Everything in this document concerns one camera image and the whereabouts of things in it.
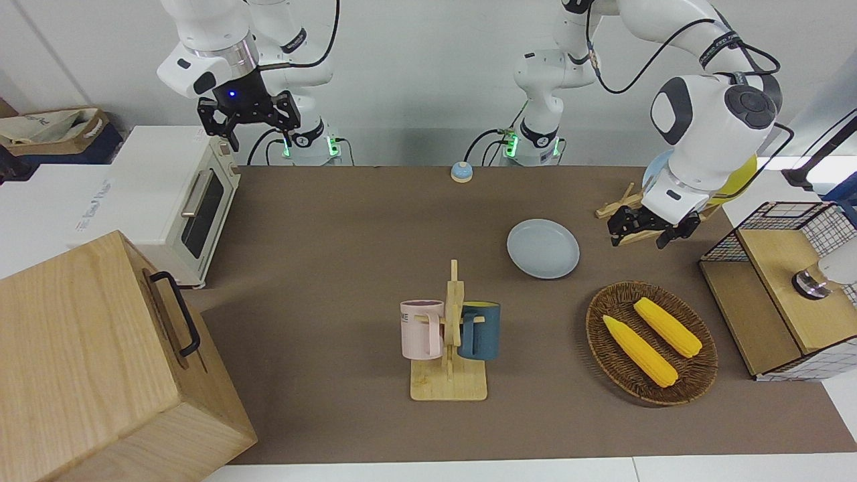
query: oven window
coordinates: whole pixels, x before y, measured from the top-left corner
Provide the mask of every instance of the oven window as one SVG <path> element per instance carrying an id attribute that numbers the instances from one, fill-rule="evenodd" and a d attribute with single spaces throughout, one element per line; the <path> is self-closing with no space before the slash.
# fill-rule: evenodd
<path id="1" fill-rule="evenodd" d="M 220 200 L 223 199 L 223 184 L 220 183 L 216 173 L 212 176 L 212 182 L 208 185 L 208 190 L 202 198 L 200 212 L 194 218 L 189 218 L 187 224 L 184 225 L 182 232 L 182 243 L 187 246 L 190 254 L 194 258 L 200 259 L 202 248 L 208 239 L 208 233 L 212 229 L 214 217 L 217 215 L 217 208 L 220 206 Z"/>

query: wire basket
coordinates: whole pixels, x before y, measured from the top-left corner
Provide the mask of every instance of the wire basket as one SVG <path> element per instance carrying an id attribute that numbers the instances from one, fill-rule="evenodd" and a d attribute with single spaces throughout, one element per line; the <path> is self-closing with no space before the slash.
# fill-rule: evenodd
<path id="1" fill-rule="evenodd" d="M 647 297 L 659 304 L 702 341 L 693 358 L 679 355 L 634 310 L 633 304 Z M 622 351 L 602 319 L 609 315 L 633 328 L 679 372 L 675 385 L 662 389 Z M 640 400 L 660 406 L 681 405 L 705 395 L 717 375 L 714 339 L 696 314 L 680 298 L 648 283 L 623 281 L 602 289 L 586 311 L 586 338 L 592 355 L 616 385 Z"/>

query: yellow corn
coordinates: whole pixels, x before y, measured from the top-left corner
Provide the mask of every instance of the yellow corn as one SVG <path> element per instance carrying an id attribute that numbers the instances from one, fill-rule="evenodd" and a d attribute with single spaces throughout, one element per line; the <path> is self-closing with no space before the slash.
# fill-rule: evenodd
<path id="1" fill-rule="evenodd" d="M 679 372 L 669 362 L 656 352 L 654 348 L 645 342 L 640 335 L 623 322 L 604 315 L 604 324 L 619 343 L 622 351 L 633 360 L 638 367 L 642 368 L 646 375 L 652 379 L 657 386 L 665 389 L 675 384 L 679 379 Z"/>
<path id="2" fill-rule="evenodd" d="M 642 297 L 634 304 L 634 310 L 649 324 L 679 355 L 691 358 L 702 349 L 702 341 L 674 316 L 654 301 Z"/>

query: brown table surface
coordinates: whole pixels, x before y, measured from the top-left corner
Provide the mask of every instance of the brown table surface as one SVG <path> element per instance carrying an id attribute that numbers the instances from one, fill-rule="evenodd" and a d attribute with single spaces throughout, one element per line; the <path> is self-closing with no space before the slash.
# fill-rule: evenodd
<path id="1" fill-rule="evenodd" d="M 688 240 L 613 248 L 593 211 L 642 170 L 445 167 L 243 171 L 204 310 L 259 434 L 239 464 L 464 461 L 631 455 L 855 451 L 820 383 L 756 383 L 697 260 L 729 230 L 723 214 Z M 536 280 L 506 235 L 547 218 L 577 238 L 578 267 Z M 399 302 L 445 294 L 459 260 L 467 299 L 502 304 L 488 399 L 415 402 L 399 341 Z M 647 281 L 707 322 L 720 357 L 710 392 L 688 405 L 641 407 L 599 372 L 584 333 L 602 287 Z"/>

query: oven door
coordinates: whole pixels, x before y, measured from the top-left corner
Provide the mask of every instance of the oven door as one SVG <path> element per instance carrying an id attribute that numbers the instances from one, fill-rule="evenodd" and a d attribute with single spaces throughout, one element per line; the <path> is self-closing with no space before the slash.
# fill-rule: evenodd
<path id="1" fill-rule="evenodd" d="M 211 152 L 207 161 L 201 164 L 182 208 L 183 226 L 180 226 L 181 231 L 175 240 L 175 251 L 183 264 L 195 268 L 194 279 L 180 280 L 183 285 L 204 282 L 233 194 L 234 188 L 223 166 Z"/>

